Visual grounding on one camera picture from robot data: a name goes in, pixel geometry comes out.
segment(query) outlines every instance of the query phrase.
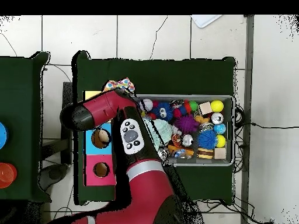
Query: blue spiky ball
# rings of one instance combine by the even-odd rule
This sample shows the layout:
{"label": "blue spiky ball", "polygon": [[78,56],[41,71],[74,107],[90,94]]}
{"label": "blue spiky ball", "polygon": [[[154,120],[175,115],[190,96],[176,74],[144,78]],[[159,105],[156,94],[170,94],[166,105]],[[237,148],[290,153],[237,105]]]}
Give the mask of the blue spiky ball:
{"label": "blue spiky ball", "polygon": [[160,102],[157,107],[151,110],[156,115],[156,118],[170,122],[173,117],[173,108],[167,102]]}
{"label": "blue spiky ball", "polygon": [[214,149],[218,139],[216,137],[216,133],[212,129],[208,129],[207,131],[203,131],[199,135],[199,147],[204,149]]}

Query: yellow block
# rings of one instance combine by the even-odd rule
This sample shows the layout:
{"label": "yellow block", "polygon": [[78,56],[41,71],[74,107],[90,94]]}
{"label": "yellow block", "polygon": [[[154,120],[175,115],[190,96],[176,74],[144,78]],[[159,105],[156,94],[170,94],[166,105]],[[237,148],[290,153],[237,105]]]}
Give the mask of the yellow block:
{"label": "yellow block", "polygon": [[85,91],[85,99],[88,100],[91,97],[94,97],[95,95],[101,93],[102,91]]}

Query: orange lid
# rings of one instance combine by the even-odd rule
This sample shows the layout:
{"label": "orange lid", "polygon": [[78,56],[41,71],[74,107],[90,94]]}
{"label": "orange lid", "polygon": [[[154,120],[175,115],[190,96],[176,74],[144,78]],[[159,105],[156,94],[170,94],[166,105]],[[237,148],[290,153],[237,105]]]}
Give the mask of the orange lid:
{"label": "orange lid", "polygon": [[0,163],[0,188],[10,186],[16,179],[16,168],[9,163]]}

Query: dark green mat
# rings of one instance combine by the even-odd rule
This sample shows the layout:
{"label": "dark green mat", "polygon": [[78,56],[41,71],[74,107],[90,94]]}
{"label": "dark green mat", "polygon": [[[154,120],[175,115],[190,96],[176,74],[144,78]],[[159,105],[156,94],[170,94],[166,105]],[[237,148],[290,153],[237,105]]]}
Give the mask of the dark green mat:
{"label": "dark green mat", "polygon": [[[223,60],[191,59],[185,61],[133,61],[123,59],[88,59],[81,52],[77,59],[77,99],[84,90],[102,90],[108,80],[128,77],[137,94],[234,95],[234,66],[231,57]],[[83,133],[78,134],[78,197],[106,201],[114,198],[114,187],[84,187],[82,178]],[[178,167],[188,195],[197,199],[232,200],[232,166]]]}
{"label": "dark green mat", "polygon": [[0,57],[0,122],[8,129],[8,141],[0,149],[0,162],[13,164],[16,180],[0,189],[0,199],[49,202],[38,187],[40,160],[42,67],[49,54],[37,52],[31,58]]}

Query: round hole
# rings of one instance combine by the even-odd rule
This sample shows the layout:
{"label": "round hole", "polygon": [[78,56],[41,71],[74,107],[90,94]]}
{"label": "round hole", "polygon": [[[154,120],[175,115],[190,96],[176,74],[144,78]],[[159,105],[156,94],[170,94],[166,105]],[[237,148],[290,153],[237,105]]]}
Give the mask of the round hole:
{"label": "round hole", "polygon": [[111,142],[110,133],[106,129],[96,129],[91,136],[92,144],[99,149],[108,147]]}
{"label": "round hole", "polygon": [[96,176],[104,178],[109,174],[109,166],[105,162],[99,162],[93,167]]}

